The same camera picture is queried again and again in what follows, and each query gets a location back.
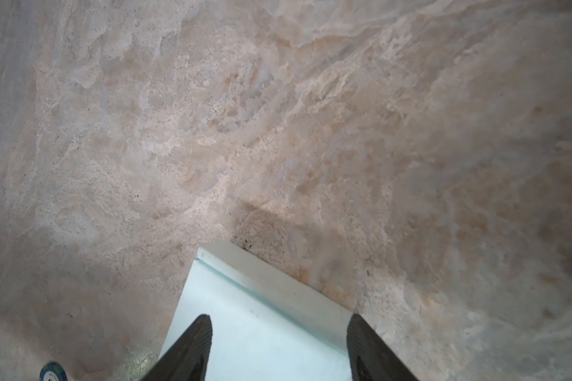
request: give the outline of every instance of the round blue object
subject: round blue object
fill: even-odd
[[[40,381],[68,381],[68,377],[61,365],[50,362],[40,371]]]

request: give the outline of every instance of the marble surface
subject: marble surface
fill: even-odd
[[[0,380],[137,379],[217,240],[572,381],[572,1],[0,1]]]

